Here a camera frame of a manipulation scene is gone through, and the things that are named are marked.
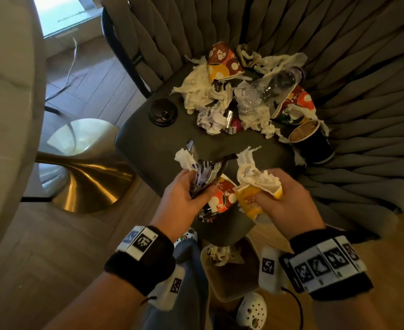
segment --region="black paper cup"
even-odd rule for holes
[[[289,141],[309,164],[322,165],[335,155],[318,121],[308,121],[298,126],[289,135]]]

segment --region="gold table base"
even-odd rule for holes
[[[102,211],[131,186],[133,171],[115,148],[119,128],[100,119],[80,119],[58,129],[38,152],[40,181],[52,202],[70,212]]]

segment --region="black plastic lid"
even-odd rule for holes
[[[177,118],[177,107],[169,99],[157,99],[148,108],[148,115],[152,123],[157,126],[169,126]]]

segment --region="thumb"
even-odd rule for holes
[[[208,201],[214,196],[218,187],[217,185],[211,185],[210,187],[206,188],[202,194],[199,194],[196,198],[194,198],[191,203],[197,207],[198,211],[204,207]]]
[[[282,209],[282,204],[280,201],[275,200],[267,192],[259,192],[254,196],[254,201],[257,205],[259,205],[265,212],[271,217],[276,217],[276,215]]]

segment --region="cable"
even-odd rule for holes
[[[73,65],[75,64],[75,60],[77,58],[77,49],[78,49],[78,44],[77,41],[75,40],[74,37],[72,37],[73,42],[75,44],[75,49],[73,50],[73,61],[72,61],[72,65],[70,66],[70,69],[67,73],[67,77],[66,77],[66,83],[64,85],[63,88],[58,89],[57,91],[53,92],[52,94],[50,94],[49,96],[46,97],[45,102],[47,102],[48,100],[50,100],[51,98],[54,98],[55,96],[57,96],[58,94],[61,94],[64,90],[67,89],[68,87],[68,83],[69,83],[69,76],[70,76],[70,72],[72,71]]]
[[[148,300],[156,300],[157,297],[148,297],[147,299],[145,299],[143,302],[141,302],[140,306],[142,306],[144,303],[146,303]]]
[[[300,309],[300,330],[303,330],[303,326],[304,326],[304,315],[303,315],[303,307],[301,306],[301,302],[300,300],[298,300],[297,296],[295,294],[293,294],[290,290],[282,287],[281,288],[282,291],[289,293],[290,295],[293,296],[293,298],[295,299],[295,301],[298,303],[298,308]]]

